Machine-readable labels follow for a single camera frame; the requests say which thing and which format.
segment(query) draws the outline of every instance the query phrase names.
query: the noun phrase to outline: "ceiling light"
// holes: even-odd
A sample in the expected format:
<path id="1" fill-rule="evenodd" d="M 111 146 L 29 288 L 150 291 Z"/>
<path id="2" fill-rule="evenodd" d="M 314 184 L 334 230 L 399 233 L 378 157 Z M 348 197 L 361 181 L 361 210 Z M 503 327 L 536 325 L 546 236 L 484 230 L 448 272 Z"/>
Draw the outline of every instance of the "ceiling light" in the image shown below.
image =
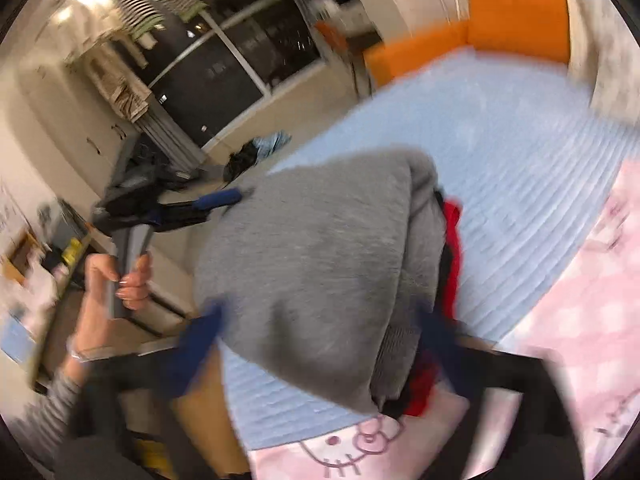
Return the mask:
<path id="1" fill-rule="evenodd" d="M 66 7 L 60 10 L 54 15 L 54 19 L 57 23 L 66 22 L 71 17 L 71 7 Z"/>

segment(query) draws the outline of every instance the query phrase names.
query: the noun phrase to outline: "light blue mattress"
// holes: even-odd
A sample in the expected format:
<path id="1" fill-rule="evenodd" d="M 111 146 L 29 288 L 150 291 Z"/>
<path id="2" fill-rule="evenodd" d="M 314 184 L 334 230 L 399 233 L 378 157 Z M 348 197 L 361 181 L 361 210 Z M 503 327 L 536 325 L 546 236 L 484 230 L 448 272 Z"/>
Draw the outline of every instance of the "light blue mattress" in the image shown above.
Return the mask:
<path id="1" fill-rule="evenodd" d="M 456 316 L 500 340 L 593 225 L 640 132 L 589 110 L 566 69 L 460 50 L 363 103 L 273 171 L 403 144 L 429 153 L 463 205 Z M 223 348 L 230 412 L 248 449 L 311 438 L 364 416 L 312 397 Z"/>

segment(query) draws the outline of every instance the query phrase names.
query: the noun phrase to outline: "striped shirt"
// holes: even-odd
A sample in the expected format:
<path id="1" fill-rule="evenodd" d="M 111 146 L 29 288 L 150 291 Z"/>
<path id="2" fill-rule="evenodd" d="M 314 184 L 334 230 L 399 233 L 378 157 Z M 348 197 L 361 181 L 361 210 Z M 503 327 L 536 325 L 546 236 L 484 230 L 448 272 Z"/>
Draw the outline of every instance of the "striped shirt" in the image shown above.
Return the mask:
<path id="1" fill-rule="evenodd" d="M 58 448 L 66 437 L 71 410 L 80 388 L 58 371 L 49 392 L 27 406 L 19 418 L 7 421 L 7 427 L 20 448 L 34 461 L 52 470 Z"/>

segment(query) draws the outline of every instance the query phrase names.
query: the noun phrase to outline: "orange sofa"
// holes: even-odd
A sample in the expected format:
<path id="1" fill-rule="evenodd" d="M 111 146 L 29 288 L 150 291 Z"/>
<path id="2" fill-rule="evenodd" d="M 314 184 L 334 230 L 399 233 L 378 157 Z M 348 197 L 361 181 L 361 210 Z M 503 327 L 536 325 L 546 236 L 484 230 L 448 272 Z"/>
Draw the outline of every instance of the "orange sofa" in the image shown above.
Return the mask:
<path id="1" fill-rule="evenodd" d="M 469 19 L 429 28 L 365 53 L 378 86 L 460 46 L 569 62 L 566 0 L 469 0 Z"/>

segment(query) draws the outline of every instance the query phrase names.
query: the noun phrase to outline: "pink bedsheet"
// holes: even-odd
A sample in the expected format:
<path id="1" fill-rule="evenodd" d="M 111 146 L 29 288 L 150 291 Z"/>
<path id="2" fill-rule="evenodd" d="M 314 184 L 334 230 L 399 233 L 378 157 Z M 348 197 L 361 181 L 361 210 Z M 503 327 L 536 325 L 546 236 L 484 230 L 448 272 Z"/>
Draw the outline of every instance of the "pink bedsheet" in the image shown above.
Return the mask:
<path id="1" fill-rule="evenodd" d="M 546 356 L 558 378 L 592 478 L 640 409 L 640 162 L 626 161 L 588 240 L 546 296 L 500 343 Z M 518 396 L 489 391 L 466 476 L 500 453 Z M 466 400 L 434 388 L 427 412 L 386 416 L 326 435 L 250 452 L 257 480 L 414 480 L 466 410 Z"/>

